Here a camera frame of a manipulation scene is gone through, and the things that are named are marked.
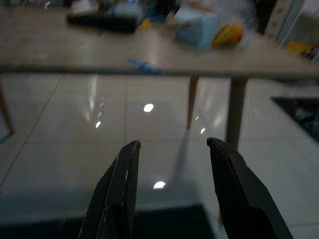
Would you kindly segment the black flat bag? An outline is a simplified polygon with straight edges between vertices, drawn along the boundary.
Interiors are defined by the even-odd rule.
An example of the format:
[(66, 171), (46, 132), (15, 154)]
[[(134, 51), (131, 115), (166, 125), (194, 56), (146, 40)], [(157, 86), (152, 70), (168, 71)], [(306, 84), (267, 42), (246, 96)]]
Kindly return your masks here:
[(97, 13), (69, 14), (66, 16), (66, 20), (71, 25), (125, 34), (133, 34), (138, 28), (138, 20), (133, 16), (103, 15)]

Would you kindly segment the light wooden table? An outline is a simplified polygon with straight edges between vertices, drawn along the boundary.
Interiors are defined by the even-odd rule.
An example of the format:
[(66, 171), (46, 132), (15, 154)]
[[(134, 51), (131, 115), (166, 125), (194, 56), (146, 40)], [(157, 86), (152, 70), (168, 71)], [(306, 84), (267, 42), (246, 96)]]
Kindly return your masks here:
[(191, 125), (200, 77), (230, 79), (226, 141), (238, 146), (249, 79), (314, 80), (310, 63), (270, 39), (247, 31), (245, 48), (199, 50), (178, 40), (173, 30), (154, 24), (148, 30), (117, 34), (69, 26), (60, 8), (0, 7), (0, 72), (99, 73), (143, 75), (129, 65), (136, 59), (165, 76), (190, 78), (187, 124)]

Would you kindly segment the blue crumpled wrapper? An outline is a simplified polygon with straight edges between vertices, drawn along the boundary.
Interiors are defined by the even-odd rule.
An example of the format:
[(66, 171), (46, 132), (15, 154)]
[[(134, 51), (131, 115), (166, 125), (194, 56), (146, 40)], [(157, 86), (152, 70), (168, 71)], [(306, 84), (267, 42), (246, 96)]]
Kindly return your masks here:
[(152, 65), (150, 65), (148, 62), (142, 62), (136, 59), (130, 59), (128, 61), (128, 64), (130, 66), (134, 66), (137, 71), (144, 72), (144, 73), (150, 73), (153, 75), (160, 75), (162, 73), (161, 70), (154, 68)]

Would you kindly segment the yellow snack packet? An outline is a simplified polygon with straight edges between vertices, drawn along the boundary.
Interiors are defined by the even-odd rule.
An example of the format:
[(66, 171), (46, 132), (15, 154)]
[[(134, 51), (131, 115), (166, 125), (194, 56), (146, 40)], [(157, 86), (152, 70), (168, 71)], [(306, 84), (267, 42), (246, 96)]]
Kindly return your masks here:
[(244, 27), (240, 23), (230, 23), (225, 25), (216, 34), (212, 41), (213, 47), (228, 46), (238, 44), (244, 35)]

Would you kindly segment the blue plastic packet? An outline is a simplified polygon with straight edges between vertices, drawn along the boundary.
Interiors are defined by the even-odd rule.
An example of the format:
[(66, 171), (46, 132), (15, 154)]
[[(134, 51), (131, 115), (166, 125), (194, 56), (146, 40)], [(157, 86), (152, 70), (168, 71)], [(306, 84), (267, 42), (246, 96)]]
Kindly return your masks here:
[(143, 8), (139, 5), (117, 5), (109, 11), (109, 14), (135, 17), (138, 21), (144, 18)]

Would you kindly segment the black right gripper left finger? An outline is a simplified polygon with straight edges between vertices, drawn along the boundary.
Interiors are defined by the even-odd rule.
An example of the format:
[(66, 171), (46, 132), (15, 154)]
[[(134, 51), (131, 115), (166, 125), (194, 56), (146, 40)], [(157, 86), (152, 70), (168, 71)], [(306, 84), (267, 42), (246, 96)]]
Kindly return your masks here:
[(98, 182), (78, 239), (131, 239), (141, 142), (121, 148)]

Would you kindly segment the light blue tissue box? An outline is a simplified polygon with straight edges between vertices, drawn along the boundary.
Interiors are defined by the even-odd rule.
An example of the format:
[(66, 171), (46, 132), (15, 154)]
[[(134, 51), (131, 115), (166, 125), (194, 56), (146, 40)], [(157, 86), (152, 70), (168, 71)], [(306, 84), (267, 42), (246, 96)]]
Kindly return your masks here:
[(210, 11), (181, 7), (174, 16), (177, 38), (200, 49), (211, 48), (217, 33), (219, 16)]

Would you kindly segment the yellow flat object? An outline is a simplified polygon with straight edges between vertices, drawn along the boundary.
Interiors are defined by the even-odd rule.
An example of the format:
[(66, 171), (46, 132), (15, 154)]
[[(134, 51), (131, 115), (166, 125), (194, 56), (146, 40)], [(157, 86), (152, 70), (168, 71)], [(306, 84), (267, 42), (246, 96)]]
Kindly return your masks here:
[(310, 51), (314, 46), (303, 42), (290, 41), (287, 43), (286, 48), (292, 52), (303, 54), (306, 51)]

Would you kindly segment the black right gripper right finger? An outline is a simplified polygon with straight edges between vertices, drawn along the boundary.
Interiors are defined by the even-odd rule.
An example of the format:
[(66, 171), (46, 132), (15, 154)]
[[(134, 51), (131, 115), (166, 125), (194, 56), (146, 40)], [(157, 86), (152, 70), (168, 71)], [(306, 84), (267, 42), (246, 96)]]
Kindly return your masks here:
[(230, 144), (209, 137), (215, 194), (229, 239), (293, 239), (271, 194)]

